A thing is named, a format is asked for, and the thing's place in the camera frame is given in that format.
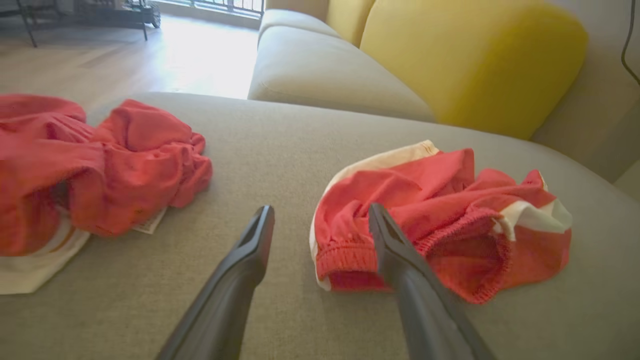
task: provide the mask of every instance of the sofa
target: sofa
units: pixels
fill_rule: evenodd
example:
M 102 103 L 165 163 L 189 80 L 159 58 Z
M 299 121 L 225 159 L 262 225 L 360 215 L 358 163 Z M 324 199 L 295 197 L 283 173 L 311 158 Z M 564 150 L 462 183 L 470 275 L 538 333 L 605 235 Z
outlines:
M 540 0 L 329 0 L 322 19 L 267 10 L 259 36 L 250 99 L 521 139 L 569 89 L 588 41 Z
M 517 181 L 537 168 L 573 215 L 567 267 L 538 284 L 462 304 L 497 359 L 637 359 L 640 204 L 541 145 L 461 127 L 189 94 L 133 97 L 207 140 L 214 177 L 153 235 L 92 236 L 29 295 L 0 297 L 3 359 L 152 359 L 254 211 L 275 208 L 266 277 L 253 297 L 241 359 L 407 359 L 393 294 L 316 284 L 309 229 L 327 182 L 380 152 L 429 139 L 473 148 L 476 171 Z M 89 116 L 97 125 L 120 101 Z

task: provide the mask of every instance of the gray sofa seat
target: gray sofa seat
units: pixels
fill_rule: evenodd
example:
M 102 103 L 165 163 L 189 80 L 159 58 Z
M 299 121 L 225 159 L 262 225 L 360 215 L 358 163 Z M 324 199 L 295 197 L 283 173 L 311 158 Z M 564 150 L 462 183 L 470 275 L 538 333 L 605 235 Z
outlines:
M 260 21 L 258 39 L 262 37 L 262 34 L 267 29 L 273 26 L 289 26 L 290 28 L 308 30 L 330 37 L 341 38 L 329 25 L 311 15 L 291 10 L 269 9 L 264 12 Z
M 418 95 L 357 47 L 287 26 L 262 34 L 248 98 L 435 121 Z
M 553 279 L 463 308 L 498 359 L 637 359 L 640 204 L 553 150 L 411 120 L 201 95 L 134 97 L 207 139 L 214 177 L 152 236 L 93 237 L 36 293 L 0 297 L 6 359 L 152 359 L 263 204 L 276 211 L 267 274 L 241 359 L 407 359 L 396 302 L 316 284 L 308 234 L 327 182 L 346 165 L 430 139 L 471 147 L 476 170 L 521 181 L 537 168 L 573 215 L 568 266 Z M 96 125 L 114 104 L 94 113 Z

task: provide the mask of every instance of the yellow cushion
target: yellow cushion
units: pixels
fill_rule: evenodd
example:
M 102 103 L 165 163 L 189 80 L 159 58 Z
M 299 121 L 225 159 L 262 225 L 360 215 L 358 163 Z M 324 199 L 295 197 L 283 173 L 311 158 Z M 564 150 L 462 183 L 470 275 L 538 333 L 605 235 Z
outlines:
M 377 0 L 360 48 L 437 121 L 528 139 L 582 65 L 587 34 L 537 0 Z
M 375 0 L 330 0 L 326 23 L 344 40 L 360 46 L 369 10 Z

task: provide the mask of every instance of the red garment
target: red garment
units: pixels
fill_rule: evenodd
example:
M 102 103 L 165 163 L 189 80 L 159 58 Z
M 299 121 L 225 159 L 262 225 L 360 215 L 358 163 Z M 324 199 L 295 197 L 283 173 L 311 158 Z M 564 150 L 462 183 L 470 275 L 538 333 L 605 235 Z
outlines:
M 73 102 L 0 96 L 0 256 L 49 241 L 61 193 L 73 225 L 103 236 L 185 206 L 212 176 L 204 145 L 173 115 L 133 100 L 94 129 Z
M 571 230 L 540 231 L 542 225 L 517 219 L 510 225 L 504 215 L 510 205 L 527 203 L 537 208 L 528 211 L 550 211 L 556 197 L 544 187 L 537 170 L 520 185 L 491 169 L 474 179 L 471 149 L 359 171 L 333 185 L 318 205 L 318 279 L 328 277 L 334 290 L 385 289 L 369 234 L 373 202 L 388 209 L 443 284 L 469 302 L 548 279 L 568 262 Z

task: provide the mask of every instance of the metal railing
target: metal railing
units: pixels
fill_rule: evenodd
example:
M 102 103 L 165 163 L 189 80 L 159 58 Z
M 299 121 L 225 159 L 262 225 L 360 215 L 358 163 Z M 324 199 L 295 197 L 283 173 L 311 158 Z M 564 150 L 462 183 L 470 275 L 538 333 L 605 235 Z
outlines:
M 192 6 L 206 6 L 231 13 L 262 15 L 266 0 L 189 0 Z

